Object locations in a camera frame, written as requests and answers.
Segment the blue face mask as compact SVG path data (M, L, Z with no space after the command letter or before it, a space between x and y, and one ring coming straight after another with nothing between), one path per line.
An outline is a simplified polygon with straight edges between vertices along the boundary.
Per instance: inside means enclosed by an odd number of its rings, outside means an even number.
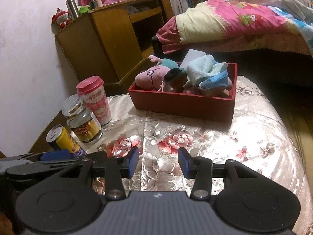
M197 89L201 95L213 97L220 95L224 90L231 90L232 87L233 83L228 77L228 71L224 70L201 82Z

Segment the pink pig plush toy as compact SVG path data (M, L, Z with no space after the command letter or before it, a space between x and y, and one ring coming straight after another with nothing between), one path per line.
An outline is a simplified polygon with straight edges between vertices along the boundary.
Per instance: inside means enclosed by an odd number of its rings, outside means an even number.
M150 55L149 60L156 65L139 73L135 77L135 84L143 90L158 90L163 87L165 75L171 70L178 68L179 65L173 60L167 58L161 59L154 55Z

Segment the light blue towel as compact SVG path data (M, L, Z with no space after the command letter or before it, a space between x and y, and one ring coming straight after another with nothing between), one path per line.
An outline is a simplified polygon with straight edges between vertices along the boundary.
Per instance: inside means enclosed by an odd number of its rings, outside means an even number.
M226 62L218 63L212 55L204 55L190 61L185 71L193 87L198 87L201 82L227 71L227 68Z

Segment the yellow purple drink can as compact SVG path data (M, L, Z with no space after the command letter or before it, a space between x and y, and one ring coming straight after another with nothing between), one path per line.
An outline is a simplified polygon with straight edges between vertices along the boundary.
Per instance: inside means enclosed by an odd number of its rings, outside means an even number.
M54 150L68 150L72 158L78 158L87 155L87 153L81 148L79 143L61 124L54 126L47 133L46 142Z

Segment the floral tablecloth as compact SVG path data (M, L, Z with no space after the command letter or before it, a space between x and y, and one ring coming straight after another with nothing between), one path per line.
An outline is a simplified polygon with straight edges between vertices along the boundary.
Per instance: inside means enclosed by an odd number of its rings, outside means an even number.
M82 144L88 152L104 150L125 155L137 147L141 156L126 191L182 190L193 180L183 177L177 150L203 156L214 163L237 160L292 191L301 203L296 234L312 234L312 196L305 169L278 113L255 83L239 76L235 112L230 126L220 123L138 110L128 94L109 97L112 121L99 140Z

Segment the glass jar with gold label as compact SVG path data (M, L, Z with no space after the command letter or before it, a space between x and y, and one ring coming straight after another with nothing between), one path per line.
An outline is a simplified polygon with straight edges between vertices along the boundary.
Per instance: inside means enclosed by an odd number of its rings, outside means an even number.
M77 94L64 100L62 114L67 125L82 143L94 142L102 136L101 124Z

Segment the red cardboard box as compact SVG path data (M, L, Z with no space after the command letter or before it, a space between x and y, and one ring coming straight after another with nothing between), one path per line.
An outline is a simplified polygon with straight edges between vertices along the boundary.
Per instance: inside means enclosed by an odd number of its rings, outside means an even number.
M236 63L228 64L228 75L233 88L226 97L206 97L176 92L157 92L141 90L133 84L128 89L136 109L161 112L165 114L199 118L223 123L231 123L235 109Z

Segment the pink lidded drink cup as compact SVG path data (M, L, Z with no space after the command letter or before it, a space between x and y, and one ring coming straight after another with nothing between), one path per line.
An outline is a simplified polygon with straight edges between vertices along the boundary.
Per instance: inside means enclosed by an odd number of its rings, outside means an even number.
M104 82L100 76L91 76L76 86L76 92L89 107L101 125L109 123L112 119Z

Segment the wooden cabinet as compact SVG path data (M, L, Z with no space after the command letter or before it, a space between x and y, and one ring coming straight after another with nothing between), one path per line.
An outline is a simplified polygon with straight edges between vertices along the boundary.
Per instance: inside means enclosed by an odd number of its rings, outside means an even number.
M152 39L173 15L170 0L128 0L84 13L55 37L78 80L98 75L112 96L153 66Z

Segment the red santa doll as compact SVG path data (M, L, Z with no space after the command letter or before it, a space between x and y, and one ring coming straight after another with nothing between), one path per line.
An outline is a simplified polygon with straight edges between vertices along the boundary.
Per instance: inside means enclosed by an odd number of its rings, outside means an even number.
M58 8L56 14L52 16L52 25L56 24L62 29L66 27L71 22L69 18L69 11L64 11Z

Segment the steel thermos bottle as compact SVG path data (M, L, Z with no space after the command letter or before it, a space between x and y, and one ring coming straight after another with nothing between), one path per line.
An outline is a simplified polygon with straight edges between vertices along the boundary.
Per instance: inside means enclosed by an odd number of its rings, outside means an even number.
M78 7L76 5L76 1L75 0L67 0L66 1L66 6L68 8L68 11L70 13L70 16L72 18L72 20L76 20L79 18L80 13L78 11Z

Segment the pink floral quilt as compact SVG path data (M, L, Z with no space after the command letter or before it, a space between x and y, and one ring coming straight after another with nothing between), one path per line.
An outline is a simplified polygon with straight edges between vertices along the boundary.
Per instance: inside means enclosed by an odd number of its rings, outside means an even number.
M208 0L172 17L156 37L164 54L265 48L311 55L312 9L298 0Z

